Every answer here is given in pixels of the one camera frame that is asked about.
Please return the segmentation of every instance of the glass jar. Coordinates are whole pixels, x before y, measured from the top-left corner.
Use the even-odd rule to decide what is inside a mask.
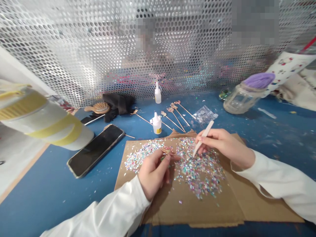
[[[266,88],[257,89],[247,86],[244,82],[235,87],[224,101],[224,109],[231,114],[247,112],[262,97]]]

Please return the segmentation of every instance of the phone case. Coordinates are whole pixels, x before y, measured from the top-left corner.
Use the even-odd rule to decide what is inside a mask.
[[[115,126],[114,124],[109,124],[109,125],[107,125],[107,126],[104,127],[104,129],[103,129],[103,131],[102,131],[101,133],[103,133],[104,130],[106,130],[106,129],[107,129],[109,126],[111,126],[111,125]],[[70,161],[75,155],[77,155],[82,149],[84,149],[84,148],[82,148],[80,151],[78,151],[73,157],[71,157],[71,158],[67,161],[67,166],[68,166],[68,168],[70,169],[70,171],[72,172],[72,174],[73,174],[76,178],[83,178],[84,176],[86,176],[86,174],[100,161],[100,159],[102,159],[103,156],[104,156],[120,139],[122,139],[122,137],[125,135],[125,132],[124,132],[122,129],[120,129],[119,127],[117,127],[117,128],[122,131],[122,134],[109,146],[108,149],[106,149],[106,151],[105,151],[104,153],[102,153],[102,155],[100,155],[100,157],[99,157],[95,162],[93,162],[93,163],[86,169],[85,172],[82,173],[82,175],[77,176],[77,175],[75,174],[75,172],[72,170],[71,166],[69,165],[69,161]]]

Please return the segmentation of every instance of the plastic bag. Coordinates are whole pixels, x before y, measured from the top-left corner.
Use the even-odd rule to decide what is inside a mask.
[[[213,113],[205,105],[193,114],[194,118],[201,124],[209,123],[210,121],[216,119],[218,114]]]

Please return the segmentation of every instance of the person's left hand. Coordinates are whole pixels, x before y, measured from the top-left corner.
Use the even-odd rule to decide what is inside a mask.
[[[169,183],[170,171],[168,169],[170,161],[180,160],[176,155],[166,155],[161,161],[163,152],[161,149],[155,150],[150,156],[144,159],[143,165],[138,172],[139,182],[143,188],[148,201],[151,201],[163,183]]]

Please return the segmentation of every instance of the hand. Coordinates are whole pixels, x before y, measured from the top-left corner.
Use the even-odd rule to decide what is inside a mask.
[[[240,168],[248,169],[254,164],[254,152],[235,139],[226,130],[211,129],[207,137],[201,137],[203,131],[201,131],[195,139],[196,143],[198,143],[198,141],[203,143],[198,150],[199,154],[206,152],[206,146],[209,146],[211,148],[217,148],[224,156],[229,158]]]
[[[143,188],[148,201],[151,201],[163,183],[170,182],[170,171],[168,169],[171,160],[180,160],[176,155],[166,155],[161,161],[163,152],[161,149],[154,151],[144,159],[143,165],[138,172],[139,182]]]

